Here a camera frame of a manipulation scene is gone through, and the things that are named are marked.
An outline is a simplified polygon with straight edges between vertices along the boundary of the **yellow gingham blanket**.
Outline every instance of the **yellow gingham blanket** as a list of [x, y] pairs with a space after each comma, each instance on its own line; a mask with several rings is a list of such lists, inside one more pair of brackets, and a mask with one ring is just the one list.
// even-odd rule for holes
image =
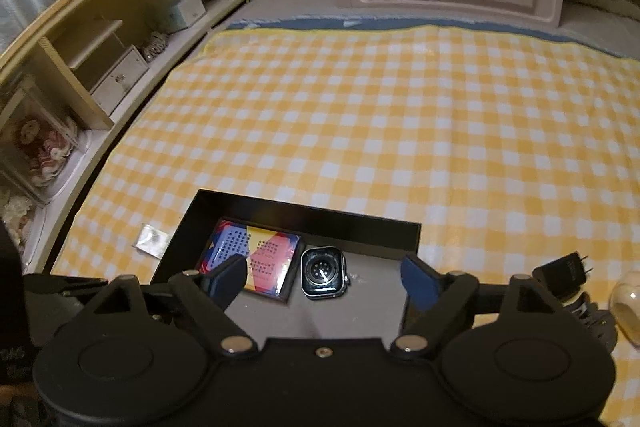
[[[639, 126], [640, 63], [578, 44], [223, 32], [111, 153], [54, 272], [148, 281], [141, 224], [172, 233], [210, 188], [420, 222], [423, 259], [483, 282], [578, 250], [603, 307], [640, 264]], [[640, 355], [621, 336], [614, 357], [604, 418], [640, 426]]]

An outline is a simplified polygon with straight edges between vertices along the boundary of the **small drawer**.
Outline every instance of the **small drawer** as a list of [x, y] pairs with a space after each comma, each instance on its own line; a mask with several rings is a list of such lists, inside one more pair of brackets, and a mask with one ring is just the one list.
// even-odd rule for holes
[[148, 66], [138, 50], [131, 46], [118, 63], [92, 90], [92, 97], [107, 114], [111, 114]]

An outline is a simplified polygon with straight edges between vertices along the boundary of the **white mattress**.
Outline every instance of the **white mattress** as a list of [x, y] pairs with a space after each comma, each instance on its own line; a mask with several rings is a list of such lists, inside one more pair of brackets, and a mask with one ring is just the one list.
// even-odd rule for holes
[[[239, 19], [281, 19], [296, 15], [415, 15], [434, 18], [479, 20], [469, 14], [423, 9], [338, 8], [334, 0], [251, 0], [236, 11], [226, 23]], [[507, 22], [492, 19], [494, 22]], [[565, 3], [560, 27], [550, 30], [544, 26], [529, 26], [552, 34], [567, 36], [615, 54], [640, 60], [640, 22], [596, 10], [588, 6]]]

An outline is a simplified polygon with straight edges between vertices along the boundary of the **glass jar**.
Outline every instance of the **glass jar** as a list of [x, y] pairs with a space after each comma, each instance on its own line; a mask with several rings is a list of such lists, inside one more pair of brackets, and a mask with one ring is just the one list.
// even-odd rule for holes
[[609, 298], [609, 311], [631, 343], [640, 347], [640, 270], [618, 281]]
[[0, 112], [0, 169], [44, 202], [68, 181], [86, 140], [78, 124], [25, 74]]

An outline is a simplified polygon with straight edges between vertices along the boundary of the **wooden bed frame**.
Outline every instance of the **wooden bed frame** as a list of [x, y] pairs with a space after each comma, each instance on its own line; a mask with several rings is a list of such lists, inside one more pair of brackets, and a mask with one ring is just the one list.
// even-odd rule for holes
[[213, 0], [206, 13], [190, 28], [170, 35], [167, 49], [148, 65], [147, 72], [108, 115], [92, 98], [65, 60], [63, 45], [72, 42], [74, 54], [91, 54], [104, 41], [105, 28], [116, 32], [124, 46], [137, 45], [148, 35], [143, 16], [144, 0], [58, 0], [45, 10], [0, 57], [0, 87], [21, 71], [34, 74], [38, 86], [56, 105], [68, 108], [87, 130], [88, 151], [75, 166], [65, 186], [38, 211], [40, 231], [31, 232], [24, 260], [27, 272], [41, 271], [63, 223], [85, 183], [129, 124], [140, 105], [167, 73], [226, 15], [246, 0]]

